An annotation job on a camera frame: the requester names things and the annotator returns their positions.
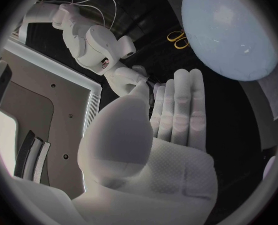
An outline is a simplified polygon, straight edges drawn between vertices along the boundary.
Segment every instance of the scissors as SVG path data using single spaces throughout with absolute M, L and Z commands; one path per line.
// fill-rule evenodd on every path
M 177 49 L 184 49 L 187 46 L 189 46 L 188 39 L 185 36 L 185 32 L 183 32 L 183 31 L 173 31 L 173 32 L 169 33 L 168 36 L 167 36 L 167 40 L 169 42 L 175 42 L 174 46 Z M 185 45 L 184 46 L 178 46 L 178 44 L 181 44 L 180 41 L 185 43 Z

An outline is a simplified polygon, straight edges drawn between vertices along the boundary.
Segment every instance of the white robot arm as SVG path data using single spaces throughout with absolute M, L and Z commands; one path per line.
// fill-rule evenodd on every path
M 75 61 L 98 75 L 104 75 L 119 96 L 128 94 L 139 81 L 147 81 L 145 76 L 119 62 L 119 59 L 126 59 L 136 52 L 131 38 L 123 36 L 116 40 L 109 29 L 81 16 L 75 5 L 37 3 L 23 22 L 52 23 L 54 28 L 63 30 L 64 42 Z

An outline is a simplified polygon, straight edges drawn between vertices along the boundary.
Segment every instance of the yellow scissors handle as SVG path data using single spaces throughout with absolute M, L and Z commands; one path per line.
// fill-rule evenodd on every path
M 176 38 L 174 38 L 174 39 L 170 39 L 170 38 L 169 38 L 169 36 L 170 36 L 171 34 L 173 34 L 173 33 L 179 33 L 179 32 L 180 32 L 180 31 L 173 31 L 173 32 L 169 33 L 168 36 L 167 36 L 167 40 L 168 40 L 169 42 L 175 42 L 176 40 L 179 40 L 182 36 L 184 36 L 184 34 L 185 34 L 184 32 L 182 32 L 180 36 L 178 36 L 178 37 L 176 37 Z
M 184 49 L 186 48 L 187 46 L 189 46 L 189 43 L 187 43 L 185 46 L 178 46 L 177 43 L 183 39 L 186 39 L 187 37 L 182 37 L 181 39 L 177 40 L 175 43 L 174 43 L 174 46 L 177 48 L 177 49 Z

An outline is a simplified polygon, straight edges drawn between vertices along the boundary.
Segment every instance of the light blue balloon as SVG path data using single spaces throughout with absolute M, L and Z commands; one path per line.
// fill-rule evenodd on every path
M 277 64 L 264 29 L 239 0 L 183 0 L 182 21 L 195 54 L 224 77 L 257 80 Z

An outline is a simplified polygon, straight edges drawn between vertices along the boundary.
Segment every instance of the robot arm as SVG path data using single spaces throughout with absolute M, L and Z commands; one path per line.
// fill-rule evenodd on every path
M 63 30 L 64 42 L 76 62 L 98 75 L 105 75 L 119 96 L 128 94 L 139 81 L 147 81 L 146 77 L 119 62 L 136 52 L 131 38 L 123 36 L 116 40 L 109 29 L 81 16 L 75 5 L 37 3 L 23 22 L 52 23 L 54 28 Z

